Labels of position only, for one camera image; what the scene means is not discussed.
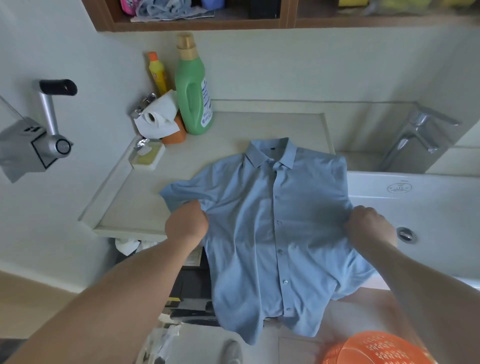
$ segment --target sink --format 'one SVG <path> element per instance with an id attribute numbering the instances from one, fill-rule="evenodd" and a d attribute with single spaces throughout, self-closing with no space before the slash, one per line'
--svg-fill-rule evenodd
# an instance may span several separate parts
<path id="1" fill-rule="evenodd" d="M 395 228 L 414 233 L 399 249 L 480 289 L 480 178 L 348 172 L 353 205 L 375 208 Z M 374 275 L 364 287 L 388 289 Z"/>

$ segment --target bottle label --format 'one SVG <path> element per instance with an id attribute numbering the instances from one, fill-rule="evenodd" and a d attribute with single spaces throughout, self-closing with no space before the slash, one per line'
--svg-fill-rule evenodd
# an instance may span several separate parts
<path id="1" fill-rule="evenodd" d="M 207 81 L 204 79 L 202 81 L 202 93 L 204 95 L 204 114 L 202 116 L 202 121 L 200 124 L 203 127 L 206 127 L 210 120 L 212 119 L 212 102 L 210 101 L 210 96 L 208 95 L 208 90 L 207 90 Z"/>

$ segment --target person's left hand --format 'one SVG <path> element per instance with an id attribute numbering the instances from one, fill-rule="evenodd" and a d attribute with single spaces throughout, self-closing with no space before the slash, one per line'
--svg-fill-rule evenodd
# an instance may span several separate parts
<path id="1" fill-rule="evenodd" d="M 200 202 L 193 200 L 172 212 L 165 223 L 165 233 L 169 239 L 191 243 L 195 248 L 207 234 L 208 219 L 200 208 Z"/>

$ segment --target brown cabinet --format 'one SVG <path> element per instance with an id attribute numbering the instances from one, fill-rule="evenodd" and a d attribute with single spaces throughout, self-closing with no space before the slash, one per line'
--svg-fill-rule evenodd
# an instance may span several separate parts
<path id="1" fill-rule="evenodd" d="M 480 24 L 476 4 L 470 9 L 451 11 L 445 15 L 355 16 L 338 14 L 336 0 L 282 0 L 278 19 L 253 20 L 248 18 L 248 12 L 242 2 L 235 1 L 228 4 L 225 9 L 216 11 L 214 18 L 131 23 L 130 17 L 121 10 L 119 0 L 82 1 L 99 32 Z"/>

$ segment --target shoe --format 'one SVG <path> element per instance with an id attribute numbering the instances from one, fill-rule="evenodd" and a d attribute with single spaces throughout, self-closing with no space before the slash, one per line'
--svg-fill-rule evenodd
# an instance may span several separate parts
<path id="1" fill-rule="evenodd" d="M 222 352 L 220 364 L 243 364 L 243 355 L 238 341 L 228 341 Z"/>

